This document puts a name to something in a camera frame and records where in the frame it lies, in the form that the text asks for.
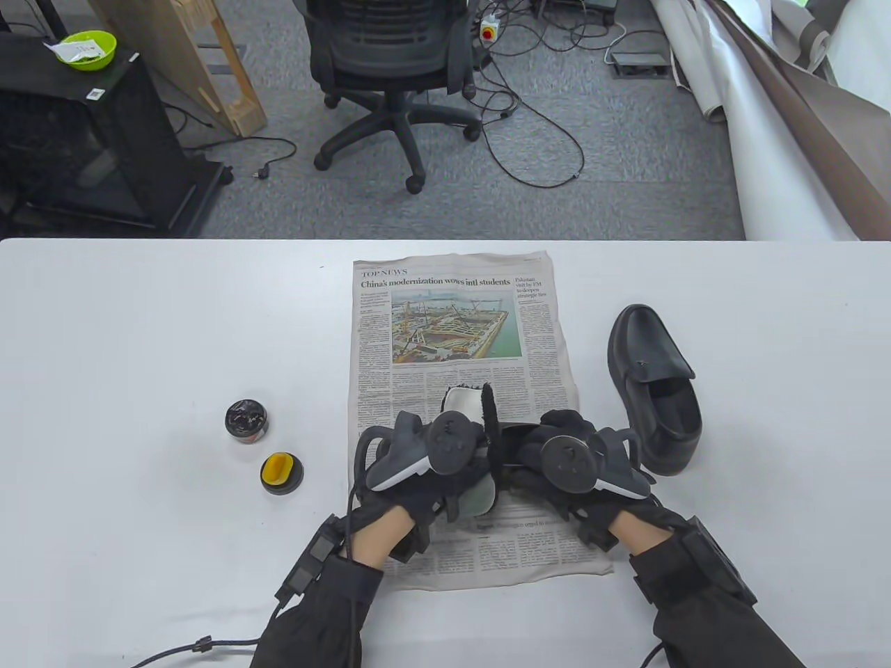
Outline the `person's left hand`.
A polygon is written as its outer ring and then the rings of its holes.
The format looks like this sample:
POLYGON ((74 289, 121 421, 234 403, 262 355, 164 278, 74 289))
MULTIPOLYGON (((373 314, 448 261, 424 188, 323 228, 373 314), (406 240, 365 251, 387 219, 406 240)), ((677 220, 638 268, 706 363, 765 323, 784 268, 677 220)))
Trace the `person's left hand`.
POLYGON ((446 512, 449 502, 457 502, 477 483, 489 479, 489 473, 487 460, 474 458, 455 475, 429 471, 382 492, 359 484, 358 506, 343 519, 348 540, 343 555, 378 570, 387 559, 407 563, 427 550, 430 526, 446 512))

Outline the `person's right hand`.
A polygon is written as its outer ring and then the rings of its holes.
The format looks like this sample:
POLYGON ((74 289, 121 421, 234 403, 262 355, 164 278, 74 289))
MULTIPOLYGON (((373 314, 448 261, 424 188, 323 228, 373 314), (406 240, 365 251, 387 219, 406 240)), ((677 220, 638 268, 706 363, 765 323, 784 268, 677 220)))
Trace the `person's right hand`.
POLYGON ((537 425, 502 427, 503 481, 510 492, 537 499, 573 523, 586 546, 604 552, 618 544, 610 526, 622 511, 665 530, 688 522, 653 495, 640 470, 639 443, 632 429, 596 429, 573 410, 543 414, 537 425))

